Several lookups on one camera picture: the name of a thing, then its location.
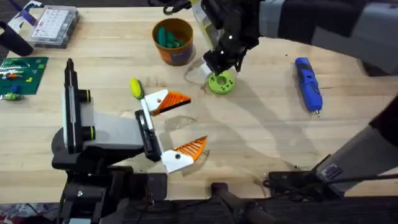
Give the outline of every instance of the wooden table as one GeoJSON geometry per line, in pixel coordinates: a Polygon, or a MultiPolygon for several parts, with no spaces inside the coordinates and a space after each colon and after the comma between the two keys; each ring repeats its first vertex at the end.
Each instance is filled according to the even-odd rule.
{"type": "MultiPolygon", "coordinates": [[[[81,21],[66,50],[37,49],[50,57],[36,95],[0,102],[0,203],[56,202],[65,184],[51,167],[50,143],[62,125],[61,92],[67,58],[80,88],[90,89],[98,111],[134,117],[140,104],[129,79],[148,93],[167,88],[192,103],[154,118],[165,148],[208,135],[206,151],[191,167],[169,175],[169,199],[206,198],[212,182],[226,182],[240,197],[268,197],[260,183],[273,170],[311,169],[363,129],[397,93],[397,77],[367,77],[354,58],[286,40],[261,39],[246,56],[235,90],[216,96],[197,79],[207,51],[191,11],[175,15],[191,23],[196,57],[171,67],[152,41],[161,8],[81,8],[81,21]],[[308,57],[324,99],[321,117],[310,116],[295,82],[293,62],[308,57]]],[[[21,35],[27,36],[25,24],[21,35]]],[[[139,171],[164,172],[143,155],[123,161],[139,171]]],[[[394,181],[364,182],[348,195],[397,195],[394,181]]]]}

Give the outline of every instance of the green plastic part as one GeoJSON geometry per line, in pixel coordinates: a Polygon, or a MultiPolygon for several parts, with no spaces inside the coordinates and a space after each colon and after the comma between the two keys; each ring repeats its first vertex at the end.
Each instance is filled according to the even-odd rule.
{"type": "Polygon", "coordinates": [[[185,45],[185,41],[179,40],[179,41],[178,41],[178,45],[179,45],[180,47],[184,46],[184,45],[185,45]]]}
{"type": "Polygon", "coordinates": [[[229,71],[224,71],[217,77],[214,73],[209,76],[208,79],[209,88],[213,93],[216,94],[227,94],[234,89],[235,77],[229,71]]]}
{"type": "Polygon", "coordinates": [[[164,27],[159,28],[157,31],[156,42],[160,46],[166,47],[166,29],[164,27]]]}
{"type": "Polygon", "coordinates": [[[7,93],[5,95],[0,95],[0,99],[7,101],[17,101],[23,99],[23,95],[15,94],[15,93],[7,93]]]}
{"type": "Polygon", "coordinates": [[[36,94],[48,59],[48,57],[5,58],[0,65],[0,71],[3,72],[10,69],[16,69],[16,73],[21,74],[22,77],[3,80],[0,76],[0,95],[9,93],[12,85],[19,85],[21,87],[19,92],[21,95],[36,94]],[[10,68],[15,66],[21,66],[21,68],[10,68]],[[32,77],[32,81],[26,82],[30,77],[32,77]]]}
{"type": "Polygon", "coordinates": [[[166,38],[167,38],[167,43],[174,43],[175,41],[177,41],[172,32],[167,32],[166,38]]]}

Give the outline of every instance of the yellow object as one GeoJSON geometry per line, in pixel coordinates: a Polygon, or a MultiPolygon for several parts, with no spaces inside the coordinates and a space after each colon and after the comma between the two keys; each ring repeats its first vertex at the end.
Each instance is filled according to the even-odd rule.
{"type": "Polygon", "coordinates": [[[144,90],[142,89],[141,83],[138,79],[130,79],[130,90],[132,95],[138,100],[141,100],[144,97],[144,90]]]}
{"type": "Polygon", "coordinates": [[[94,129],[92,126],[90,126],[90,131],[91,131],[91,140],[94,140],[94,129]]]}

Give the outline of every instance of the gray robot arm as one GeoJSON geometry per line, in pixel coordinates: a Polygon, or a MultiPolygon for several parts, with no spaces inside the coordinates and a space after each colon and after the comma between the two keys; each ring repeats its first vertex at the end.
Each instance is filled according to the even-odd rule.
{"type": "Polygon", "coordinates": [[[398,75],[398,2],[265,0],[259,34],[343,53],[398,75]]]}
{"type": "Polygon", "coordinates": [[[398,75],[397,1],[201,0],[201,8],[222,30],[203,56],[216,75],[232,66],[239,72],[259,37],[314,45],[398,75]]]}

